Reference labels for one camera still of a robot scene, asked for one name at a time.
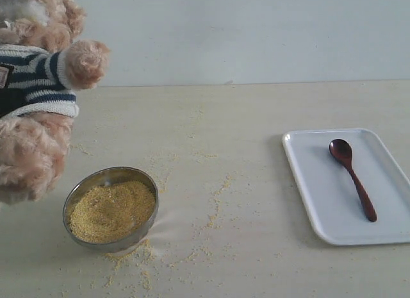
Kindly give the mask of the beige teddy bear striped sweater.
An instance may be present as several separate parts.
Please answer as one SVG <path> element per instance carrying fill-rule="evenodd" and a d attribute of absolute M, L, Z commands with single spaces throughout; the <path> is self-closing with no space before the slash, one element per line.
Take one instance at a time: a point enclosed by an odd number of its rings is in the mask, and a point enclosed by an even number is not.
<path fill-rule="evenodd" d="M 28 91 L 27 112 L 1 118 L 1 202 L 37 201 L 63 174 L 76 92 L 104 77 L 109 49 L 82 40 L 74 0 L 1 0 L 1 89 Z"/>

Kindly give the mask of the dark red wooden spoon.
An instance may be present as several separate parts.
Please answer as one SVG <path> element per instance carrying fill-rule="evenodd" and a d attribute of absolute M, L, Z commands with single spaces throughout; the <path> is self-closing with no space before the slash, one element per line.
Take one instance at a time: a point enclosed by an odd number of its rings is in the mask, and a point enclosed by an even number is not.
<path fill-rule="evenodd" d="M 370 222 L 376 222 L 377 213 L 375 211 L 375 208 L 373 207 L 373 204 L 365 188 L 363 187 L 359 178 L 354 172 L 354 169 L 352 166 L 353 150 L 350 144 L 346 140 L 340 139 L 340 138 L 331 140 L 329 144 L 329 152 L 332 155 L 332 157 L 338 163 L 340 163 L 350 174 L 350 177 L 352 178 L 353 183 L 355 185 L 359 200 L 361 202 L 361 206 L 362 206 L 365 217 Z"/>

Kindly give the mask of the steel bowl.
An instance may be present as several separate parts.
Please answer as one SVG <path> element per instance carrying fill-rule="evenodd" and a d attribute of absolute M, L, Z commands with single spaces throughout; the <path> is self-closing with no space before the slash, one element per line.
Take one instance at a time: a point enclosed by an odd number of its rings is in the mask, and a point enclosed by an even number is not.
<path fill-rule="evenodd" d="M 72 213 L 75 205 L 81 200 L 81 198 L 92 188 L 97 186 L 112 186 L 117 183 L 124 183 L 127 181 L 139 181 L 143 183 L 148 189 L 155 195 L 156 205 L 151 217 L 143 223 L 139 228 L 132 231 L 130 235 L 116 240 L 110 243 L 97 244 L 90 243 L 81 240 L 75 236 L 70 228 L 70 214 Z M 159 195 L 158 188 L 154 180 L 142 170 L 132 167 L 109 167 L 103 170 L 99 170 L 80 181 L 70 192 L 65 200 L 63 206 L 63 224 L 65 229 L 69 233 L 70 237 L 77 244 L 83 247 L 92 249 L 99 252 L 119 252 L 128 249 L 129 247 L 137 244 L 148 233 L 152 225 L 154 224 L 157 212 L 159 209 Z"/>

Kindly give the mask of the yellow millet grain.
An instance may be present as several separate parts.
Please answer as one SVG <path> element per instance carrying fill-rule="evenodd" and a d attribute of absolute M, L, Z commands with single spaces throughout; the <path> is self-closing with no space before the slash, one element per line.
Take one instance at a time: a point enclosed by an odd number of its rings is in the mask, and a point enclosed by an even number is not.
<path fill-rule="evenodd" d="M 148 221 L 155 205 L 155 195 L 139 181 L 97 186 L 75 205 L 70 228 L 86 242 L 114 242 Z"/>

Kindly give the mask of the white plastic tray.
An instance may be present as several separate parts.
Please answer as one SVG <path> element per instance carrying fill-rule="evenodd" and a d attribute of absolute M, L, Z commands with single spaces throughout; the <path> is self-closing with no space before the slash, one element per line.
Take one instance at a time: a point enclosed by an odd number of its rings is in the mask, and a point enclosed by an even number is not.
<path fill-rule="evenodd" d="M 329 151 L 334 139 L 353 150 L 353 169 L 377 213 L 370 222 L 345 168 Z M 380 137 L 365 128 L 289 131 L 286 152 L 314 232 L 331 245 L 409 242 L 409 179 Z"/>

